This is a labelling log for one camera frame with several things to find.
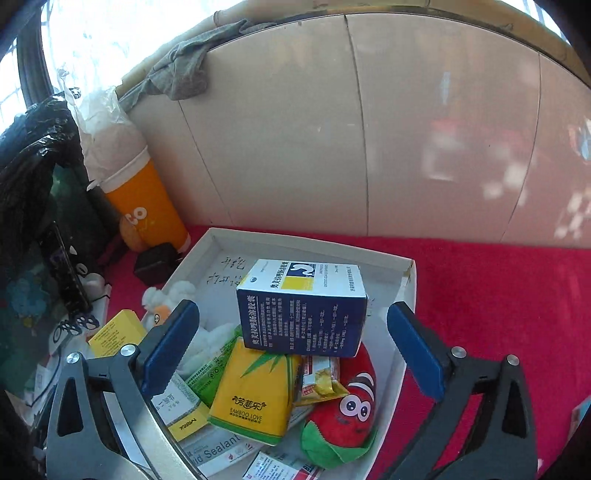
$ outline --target orange cup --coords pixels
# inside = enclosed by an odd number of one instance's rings
[[[191,237],[174,208],[148,147],[117,173],[100,183],[100,188],[150,247],[170,242],[185,252]]]

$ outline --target black phone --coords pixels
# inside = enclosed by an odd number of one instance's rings
[[[57,282],[57,288],[64,305],[70,314],[86,313],[92,310],[92,304],[80,283],[60,230],[55,222],[48,225],[37,238],[43,260],[51,276]]]

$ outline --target red plush toy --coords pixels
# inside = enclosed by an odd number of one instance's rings
[[[306,421],[302,450],[323,468],[334,468],[363,455],[373,443],[376,378],[364,344],[354,358],[340,360],[340,383],[349,395],[319,403]]]

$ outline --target metal screw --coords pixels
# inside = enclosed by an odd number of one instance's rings
[[[135,345],[124,345],[121,347],[121,355],[132,356],[135,353]]]
[[[467,355],[466,349],[461,346],[455,346],[452,348],[452,355],[456,358],[465,358]]]
[[[66,362],[69,364],[75,364],[78,360],[80,360],[80,354],[78,352],[73,352],[66,357]]]
[[[516,355],[507,355],[507,361],[510,365],[513,365],[514,367],[519,365],[519,358],[517,358]]]

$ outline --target red cloth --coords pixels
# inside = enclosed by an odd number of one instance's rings
[[[190,229],[193,241],[206,231],[207,227]],[[591,365],[591,250],[302,236],[413,258],[418,318],[448,345],[461,345],[470,355],[500,360],[513,353],[520,358],[542,471],[556,459],[566,443],[572,409],[591,394],[591,370],[585,367]],[[133,275],[134,262],[135,255],[128,253],[107,273],[113,284],[109,318],[124,308],[135,310],[140,318],[144,314],[145,286]],[[430,407],[407,373],[372,480],[412,438]],[[452,438],[440,463],[455,458],[466,425],[460,424],[461,432]]]

